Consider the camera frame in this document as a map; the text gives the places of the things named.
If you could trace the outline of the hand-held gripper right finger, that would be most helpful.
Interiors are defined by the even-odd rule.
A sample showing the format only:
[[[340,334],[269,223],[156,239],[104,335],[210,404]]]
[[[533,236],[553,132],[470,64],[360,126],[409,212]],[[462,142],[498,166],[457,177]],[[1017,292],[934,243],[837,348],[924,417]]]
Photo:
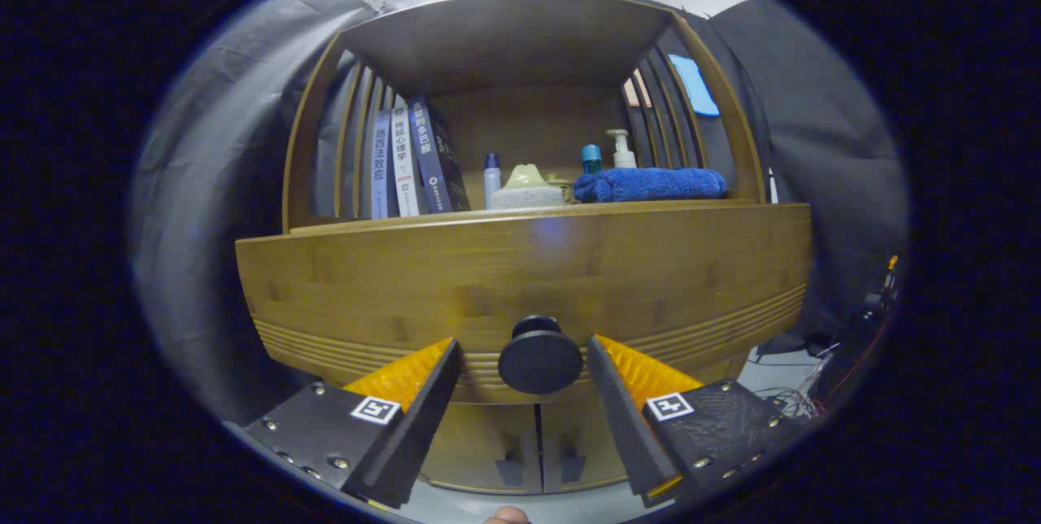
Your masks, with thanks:
[[[629,488],[648,508],[730,493],[804,436],[799,421],[738,382],[703,383],[610,338],[588,338],[586,365]]]

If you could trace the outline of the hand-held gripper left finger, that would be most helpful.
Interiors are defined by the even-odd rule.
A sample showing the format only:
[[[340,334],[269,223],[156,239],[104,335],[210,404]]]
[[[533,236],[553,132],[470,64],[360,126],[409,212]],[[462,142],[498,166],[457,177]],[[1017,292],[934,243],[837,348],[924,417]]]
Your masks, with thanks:
[[[301,483],[402,508],[463,371],[464,347],[447,336],[354,378],[316,369],[252,421],[224,428]]]

